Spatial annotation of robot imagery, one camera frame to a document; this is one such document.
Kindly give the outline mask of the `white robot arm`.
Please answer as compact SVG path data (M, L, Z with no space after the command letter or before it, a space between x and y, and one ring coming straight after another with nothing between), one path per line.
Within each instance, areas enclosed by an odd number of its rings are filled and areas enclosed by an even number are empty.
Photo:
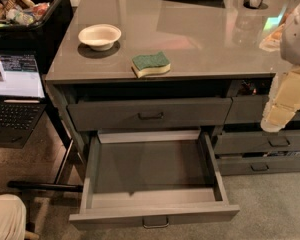
M268 133L279 132L300 110L300 3L283 25L280 55L292 68L272 80L260 123Z

